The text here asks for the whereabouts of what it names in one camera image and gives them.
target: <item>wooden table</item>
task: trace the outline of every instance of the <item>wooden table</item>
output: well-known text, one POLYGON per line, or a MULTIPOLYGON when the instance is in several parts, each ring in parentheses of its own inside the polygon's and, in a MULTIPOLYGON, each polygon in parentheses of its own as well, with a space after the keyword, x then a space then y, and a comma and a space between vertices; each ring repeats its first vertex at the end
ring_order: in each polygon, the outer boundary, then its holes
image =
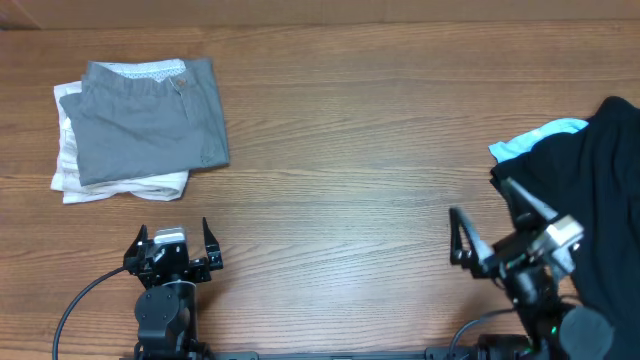
MULTIPOLYGON (((225 269, 199 286, 215 350, 417 350, 508 306, 448 264, 447 209, 511 231, 487 145, 605 96, 640 102, 640 22, 515 22, 0 33, 0 358, 48 359, 73 297, 118 267, 141 224, 200 218, 225 269), (213 57, 231 166, 179 201, 63 205, 53 86, 87 61, 213 57)), ((138 280, 80 302, 63 359, 131 355, 138 280)), ((521 332, 515 316, 479 329, 521 332)), ((473 341, 478 331, 465 341, 473 341)))

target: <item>light blue cloth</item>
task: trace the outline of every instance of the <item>light blue cloth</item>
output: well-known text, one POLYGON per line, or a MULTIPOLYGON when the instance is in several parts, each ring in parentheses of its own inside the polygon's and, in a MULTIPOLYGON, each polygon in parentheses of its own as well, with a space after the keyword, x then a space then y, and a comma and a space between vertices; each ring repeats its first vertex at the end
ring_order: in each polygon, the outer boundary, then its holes
POLYGON ((501 163, 531 151, 533 145, 547 136, 557 133, 574 134, 587 125, 589 125, 588 122, 580 119, 564 118, 553 120, 535 130, 514 137, 508 143, 500 141, 489 145, 489 152, 496 158, 498 163, 501 163))

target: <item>black cloth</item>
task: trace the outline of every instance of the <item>black cloth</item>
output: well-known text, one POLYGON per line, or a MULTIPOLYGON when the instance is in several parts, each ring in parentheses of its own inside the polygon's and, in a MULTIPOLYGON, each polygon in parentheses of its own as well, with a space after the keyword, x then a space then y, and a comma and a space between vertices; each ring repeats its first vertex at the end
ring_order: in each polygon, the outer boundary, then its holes
POLYGON ((640 358, 640 109, 607 98, 589 125, 552 135, 496 165, 585 228, 573 283, 582 302, 615 328, 608 359, 640 358))

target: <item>gray folded shirt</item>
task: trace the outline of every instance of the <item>gray folded shirt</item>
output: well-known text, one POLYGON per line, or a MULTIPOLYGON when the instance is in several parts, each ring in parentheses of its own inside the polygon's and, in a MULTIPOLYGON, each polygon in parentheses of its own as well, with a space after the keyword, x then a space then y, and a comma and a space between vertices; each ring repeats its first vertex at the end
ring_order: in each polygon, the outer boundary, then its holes
POLYGON ((82 93, 60 99, 78 146, 80 184, 229 164, 222 106, 209 59, 157 82, 90 62, 82 93))

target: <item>folded cloth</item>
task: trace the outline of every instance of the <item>folded cloth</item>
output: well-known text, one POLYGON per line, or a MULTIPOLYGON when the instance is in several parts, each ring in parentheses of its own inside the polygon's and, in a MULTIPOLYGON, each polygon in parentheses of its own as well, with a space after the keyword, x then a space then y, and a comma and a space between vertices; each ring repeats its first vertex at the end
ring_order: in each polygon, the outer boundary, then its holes
POLYGON ((211 61, 182 61, 184 71, 160 82, 91 62, 82 92, 60 98, 76 135, 82 186, 229 163, 211 61))
MULTIPOLYGON (((184 71, 181 60, 167 60, 146 64, 113 64, 104 66, 129 78, 150 77, 162 81, 165 77, 184 71)), ((51 189, 63 191, 63 203, 72 204, 106 199, 121 192, 131 192, 133 195, 148 200, 173 200, 182 196, 182 191, 189 177, 188 171, 173 174, 149 176, 138 179, 105 182, 90 186, 81 186, 78 173, 77 147, 71 121, 67 117, 60 98, 82 91, 80 81, 57 85, 54 96, 58 107, 60 125, 60 152, 58 154, 56 173, 51 181, 51 189)))
POLYGON ((640 109, 609 97, 588 122, 497 164, 492 183, 511 177, 582 224, 571 278, 615 328, 607 358, 632 359, 640 353, 640 109))
POLYGON ((580 119, 564 118, 553 120, 535 130, 518 135, 507 143, 499 141, 493 145, 489 145, 489 152, 496 158, 498 163, 501 163, 505 160, 513 159, 522 153, 531 151, 533 145, 547 136, 558 133, 574 134, 587 125, 589 125, 588 122, 580 119))

